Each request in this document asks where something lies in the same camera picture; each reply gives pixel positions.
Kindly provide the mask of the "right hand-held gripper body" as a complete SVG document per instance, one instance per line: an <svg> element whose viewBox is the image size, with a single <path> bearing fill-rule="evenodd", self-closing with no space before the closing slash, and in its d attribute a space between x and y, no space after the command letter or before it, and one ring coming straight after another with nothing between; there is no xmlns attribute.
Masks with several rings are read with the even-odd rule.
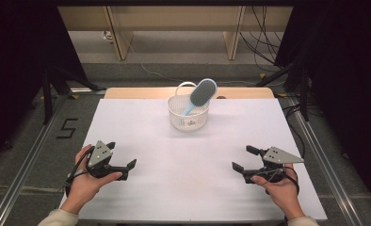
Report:
<svg viewBox="0 0 371 226"><path fill-rule="evenodd" d="M294 163L303 163L304 159L277 147L270 147L265 151L264 156L260 156L263 161L263 167L253 175L261 176L270 183L278 183L285 175L285 165Z"/></svg>

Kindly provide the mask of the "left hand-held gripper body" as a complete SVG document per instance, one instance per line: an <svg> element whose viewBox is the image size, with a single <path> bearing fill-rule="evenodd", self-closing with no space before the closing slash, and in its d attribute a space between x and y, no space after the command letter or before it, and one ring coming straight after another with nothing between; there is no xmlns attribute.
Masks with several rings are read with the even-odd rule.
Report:
<svg viewBox="0 0 371 226"><path fill-rule="evenodd" d="M90 154L87 161L87 171L95 178L103 178L106 175L118 172L116 167L112 167L109 161L113 155L113 150L98 140L95 146L90 149Z"/></svg>

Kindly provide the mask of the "white plastic basket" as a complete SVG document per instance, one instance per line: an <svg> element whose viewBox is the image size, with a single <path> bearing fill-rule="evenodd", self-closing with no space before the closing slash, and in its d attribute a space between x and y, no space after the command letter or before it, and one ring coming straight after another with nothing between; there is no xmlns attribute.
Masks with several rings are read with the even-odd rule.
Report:
<svg viewBox="0 0 371 226"><path fill-rule="evenodd" d="M196 84L193 82L183 82L167 100L169 121L177 130L183 132L196 131L204 127L207 123L209 104L197 106L187 116L183 115L183 111L189 104L190 97L190 92L186 91L186 88L194 89L195 87Z"/></svg>

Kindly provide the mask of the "light blue hairbrush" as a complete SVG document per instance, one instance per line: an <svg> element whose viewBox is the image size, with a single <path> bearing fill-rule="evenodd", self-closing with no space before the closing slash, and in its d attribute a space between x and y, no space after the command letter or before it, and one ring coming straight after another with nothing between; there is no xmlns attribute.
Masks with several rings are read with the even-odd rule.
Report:
<svg viewBox="0 0 371 226"><path fill-rule="evenodd" d="M188 116L195 107L206 105L217 93L217 83L211 78L203 79L191 92L189 104L183 110L182 115Z"/></svg>

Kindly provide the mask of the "person's left hand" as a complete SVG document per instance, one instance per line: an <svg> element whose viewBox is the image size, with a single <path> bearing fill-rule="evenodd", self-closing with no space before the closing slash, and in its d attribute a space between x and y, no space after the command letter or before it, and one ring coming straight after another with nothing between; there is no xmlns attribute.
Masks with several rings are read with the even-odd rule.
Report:
<svg viewBox="0 0 371 226"><path fill-rule="evenodd" d="M61 204L60 208L67 212L78 215L83 206L91 201L98 193L99 189L121 177L120 172L113 172L103 178L95 178L86 173L86 152L91 145L83 147L75 156L75 171L82 170L81 175L73 179L71 191L66 201Z"/></svg>

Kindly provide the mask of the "person's right hand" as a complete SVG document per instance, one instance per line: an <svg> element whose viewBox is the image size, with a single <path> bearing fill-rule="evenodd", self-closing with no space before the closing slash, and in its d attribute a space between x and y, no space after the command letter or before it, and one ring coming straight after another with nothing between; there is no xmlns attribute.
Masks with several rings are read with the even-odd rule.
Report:
<svg viewBox="0 0 371 226"><path fill-rule="evenodd" d="M282 210L288 220L305 216L298 201L298 177L292 169L287 169L286 177L278 183L270 183L261 176L252 176L251 180L262 186L269 193L271 200Z"/></svg>

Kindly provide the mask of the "white table cover sheet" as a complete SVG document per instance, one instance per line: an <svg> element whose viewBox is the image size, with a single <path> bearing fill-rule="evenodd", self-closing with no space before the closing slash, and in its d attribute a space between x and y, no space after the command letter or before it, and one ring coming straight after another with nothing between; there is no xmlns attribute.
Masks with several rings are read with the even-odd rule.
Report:
<svg viewBox="0 0 371 226"><path fill-rule="evenodd" d="M262 167L248 153L278 147L298 153L276 99L218 99L207 123L194 132L175 129L164 99L103 99L87 137L116 144L111 165L137 164L126 181L100 189L80 218L125 223L236 223L281 220L265 190L233 170Z"/></svg>

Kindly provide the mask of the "black metal stand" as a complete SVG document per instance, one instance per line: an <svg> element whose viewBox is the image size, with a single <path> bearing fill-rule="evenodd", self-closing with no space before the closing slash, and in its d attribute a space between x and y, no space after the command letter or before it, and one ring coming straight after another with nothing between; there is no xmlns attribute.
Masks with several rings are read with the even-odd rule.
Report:
<svg viewBox="0 0 371 226"><path fill-rule="evenodd" d="M68 80L74 81L91 91L105 91L104 87L99 87L88 81L87 78L82 78L80 75L69 72L68 70L59 67L49 67L42 75L42 92L44 101L44 124L47 124L54 115L53 96L51 88L54 88L58 95L67 96L70 99L72 91L67 83Z"/></svg>
<svg viewBox="0 0 371 226"><path fill-rule="evenodd" d="M308 92L308 71L300 63L290 63L286 67L273 73L268 78L256 84L256 87L262 88L274 80L287 74L283 88L286 92L295 92L299 90L299 109L304 120L308 121L307 115L307 92Z"/></svg>

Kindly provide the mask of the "black curtain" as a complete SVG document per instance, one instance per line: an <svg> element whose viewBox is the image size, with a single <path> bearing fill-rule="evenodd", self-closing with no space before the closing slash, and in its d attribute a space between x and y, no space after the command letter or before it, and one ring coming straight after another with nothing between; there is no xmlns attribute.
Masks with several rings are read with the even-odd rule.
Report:
<svg viewBox="0 0 371 226"><path fill-rule="evenodd" d="M53 0L0 0L0 150L40 90L87 79Z"/></svg>
<svg viewBox="0 0 371 226"><path fill-rule="evenodd" d="M293 61L317 22L304 57L313 93L371 193L371 0L287 0L294 10L279 63Z"/></svg>

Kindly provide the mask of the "beige wooden desk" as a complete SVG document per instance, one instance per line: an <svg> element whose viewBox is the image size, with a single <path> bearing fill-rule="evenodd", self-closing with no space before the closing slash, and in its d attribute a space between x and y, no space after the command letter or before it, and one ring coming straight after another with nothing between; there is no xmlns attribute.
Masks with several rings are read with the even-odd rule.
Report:
<svg viewBox="0 0 371 226"><path fill-rule="evenodd" d="M242 31L283 32L291 7L60 7L69 31L109 31L124 60L136 31L220 31L234 60Z"/></svg>

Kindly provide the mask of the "metal floor rail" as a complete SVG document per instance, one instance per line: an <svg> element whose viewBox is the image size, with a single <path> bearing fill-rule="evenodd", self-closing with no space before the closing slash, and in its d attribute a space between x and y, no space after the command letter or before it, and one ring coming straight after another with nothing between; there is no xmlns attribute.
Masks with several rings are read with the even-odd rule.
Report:
<svg viewBox="0 0 371 226"><path fill-rule="evenodd" d="M362 218L357 212L357 208L347 194L346 187L341 183L341 177L335 171L335 167L331 164L329 156L326 154L323 146L319 142L314 129L309 121L306 121L302 116L299 102L296 97L291 97L288 104L294 107L290 115L294 114L298 124L292 127L292 130L297 135L301 144L300 153L307 157L307 153L311 153L315 157L318 165L318 170L322 173L326 180L326 184L331 191L331 196L335 199L337 206L342 212L348 226L363 226Z"/></svg>
<svg viewBox="0 0 371 226"><path fill-rule="evenodd" d="M56 109L48 117L48 120L41 125L37 137L33 141L31 148L26 153L26 157L22 162L21 167L15 173L15 177L13 178L12 182L8 185L7 188L2 189L3 196L0 201L0 226L4 226L31 170L33 169L40 155L40 152L48 136L51 133L51 128L56 121L56 115L58 114L59 110L64 105L66 100L67 98L65 96L56 98L56 103L54 104L54 107Z"/></svg>

